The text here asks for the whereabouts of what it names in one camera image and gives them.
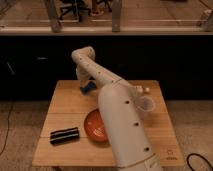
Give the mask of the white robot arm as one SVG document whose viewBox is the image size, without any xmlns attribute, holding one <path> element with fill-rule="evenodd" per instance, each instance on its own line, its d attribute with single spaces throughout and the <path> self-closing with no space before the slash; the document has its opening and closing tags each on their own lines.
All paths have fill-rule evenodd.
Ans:
<svg viewBox="0 0 213 171">
<path fill-rule="evenodd" d="M 78 79 L 92 76 L 102 86 L 98 108 L 118 171 L 163 171 L 140 117 L 149 111 L 143 105 L 153 105 L 153 100 L 124 78 L 97 64 L 91 46 L 74 50 L 71 57 L 77 65 Z"/>
</svg>

